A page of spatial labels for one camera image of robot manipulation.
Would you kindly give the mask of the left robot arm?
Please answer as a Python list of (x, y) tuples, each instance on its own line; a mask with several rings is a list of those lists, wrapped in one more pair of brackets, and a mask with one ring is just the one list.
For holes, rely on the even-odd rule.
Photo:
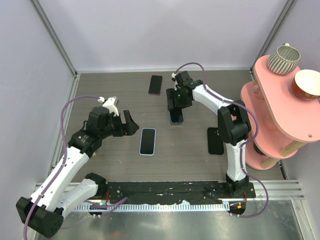
[(80, 130), (67, 143), (58, 165), (43, 184), (29, 197), (21, 197), (16, 208), (24, 229), (33, 229), (46, 238), (53, 237), (67, 215), (89, 198), (102, 199), (107, 192), (107, 181), (96, 173), (88, 173), (80, 184), (65, 192), (76, 173), (102, 146), (104, 139), (134, 135), (139, 126), (129, 110), (121, 117), (103, 106), (92, 109)]

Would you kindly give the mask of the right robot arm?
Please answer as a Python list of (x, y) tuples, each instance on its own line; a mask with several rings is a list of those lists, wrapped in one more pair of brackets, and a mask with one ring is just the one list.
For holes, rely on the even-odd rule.
[(187, 71), (173, 73), (173, 88), (166, 90), (167, 109), (176, 116), (193, 102), (203, 104), (217, 116), (217, 133), (227, 150), (226, 193), (233, 198), (242, 194), (249, 185), (245, 173), (245, 146), (251, 124), (245, 105), (228, 99), (208, 87), (202, 80), (194, 81)]

